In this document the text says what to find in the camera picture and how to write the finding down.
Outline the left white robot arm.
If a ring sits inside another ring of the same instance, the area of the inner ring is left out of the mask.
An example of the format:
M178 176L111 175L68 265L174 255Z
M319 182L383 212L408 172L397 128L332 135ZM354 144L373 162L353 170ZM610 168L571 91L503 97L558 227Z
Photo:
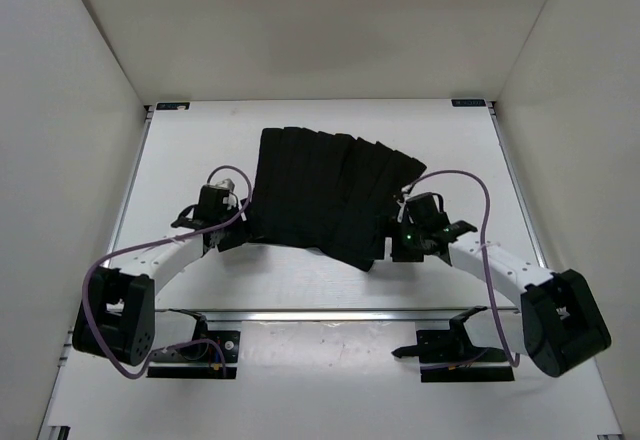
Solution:
M114 251L113 257L133 255L120 266L107 267L100 260L83 281L73 349L106 358L121 370L146 366L162 350L180 350L188 358L203 355L209 333L202 316L184 309L160 313L156 297L209 252L243 243L247 206L231 180L207 183L198 202L171 224L173 235Z

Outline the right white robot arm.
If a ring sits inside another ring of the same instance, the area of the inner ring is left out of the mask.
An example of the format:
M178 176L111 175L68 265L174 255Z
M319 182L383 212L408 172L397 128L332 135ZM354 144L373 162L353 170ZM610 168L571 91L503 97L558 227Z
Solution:
M393 224L391 256L395 261L436 256L483 281L490 295L503 295L516 309L501 314L472 307L451 318L447 329L393 350L396 358L417 357L428 369L456 368L509 348L557 378L612 344L583 275L533 265L482 240L473 225L449 220L437 193L403 202Z

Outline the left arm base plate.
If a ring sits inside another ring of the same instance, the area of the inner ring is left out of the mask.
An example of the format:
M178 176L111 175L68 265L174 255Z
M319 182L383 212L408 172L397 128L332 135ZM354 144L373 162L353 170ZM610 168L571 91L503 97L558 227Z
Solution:
M204 330L199 336L214 341L223 356L209 344L158 353L153 356L146 376L152 379L235 380L241 331Z

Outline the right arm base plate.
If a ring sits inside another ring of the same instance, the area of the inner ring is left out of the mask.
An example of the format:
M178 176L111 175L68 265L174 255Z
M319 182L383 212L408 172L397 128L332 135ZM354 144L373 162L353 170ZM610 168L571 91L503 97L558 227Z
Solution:
M416 331L413 345L392 351L397 360L416 359L422 383L500 383L515 380L502 350L475 347L453 329Z

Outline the black pleated skirt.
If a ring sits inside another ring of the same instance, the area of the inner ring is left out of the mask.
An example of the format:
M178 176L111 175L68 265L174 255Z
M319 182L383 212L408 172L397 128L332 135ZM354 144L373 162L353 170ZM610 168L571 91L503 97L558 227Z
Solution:
M265 128L247 220L257 243L316 248L369 271L384 254L401 189L426 170L380 142L302 127Z

